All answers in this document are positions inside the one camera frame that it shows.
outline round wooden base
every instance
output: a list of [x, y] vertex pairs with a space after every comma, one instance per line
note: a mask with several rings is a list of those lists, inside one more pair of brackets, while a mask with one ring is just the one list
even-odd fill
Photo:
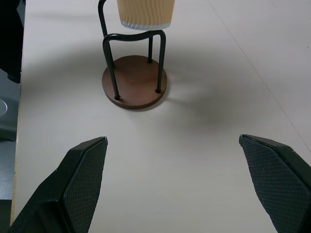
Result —
[[116, 105], [128, 109], [140, 109], [153, 105], [164, 95], [167, 85], [165, 70], [162, 75], [161, 93], [156, 93], [158, 62], [148, 63], [144, 56], [126, 56], [114, 61], [115, 76], [120, 100], [115, 94], [108, 68], [103, 74], [103, 89], [107, 97]]

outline white table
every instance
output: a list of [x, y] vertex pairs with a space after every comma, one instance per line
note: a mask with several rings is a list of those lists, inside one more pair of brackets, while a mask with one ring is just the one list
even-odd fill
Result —
[[[121, 26], [105, 6], [108, 33]], [[206, 0], [176, 0], [165, 30], [168, 90], [129, 111], [105, 96], [103, 35], [93, 0], [27, 0], [13, 217], [66, 152], [108, 137], [90, 233], [275, 232], [259, 202], [241, 133], [310, 151]], [[114, 59], [148, 41], [111, 43]], [[154, 41], [158, 59], [159, 39]]]

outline gray floor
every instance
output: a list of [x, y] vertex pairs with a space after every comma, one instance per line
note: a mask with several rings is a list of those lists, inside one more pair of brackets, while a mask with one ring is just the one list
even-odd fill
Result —
[[[20, 4], [18, 13], [24, 22], [25, 6]], [[0, 96], [19, 101], [20, 85], [10, 81], [0, 69]], [[0, 200], [11, 200], [16, 142], [0, 140]]]

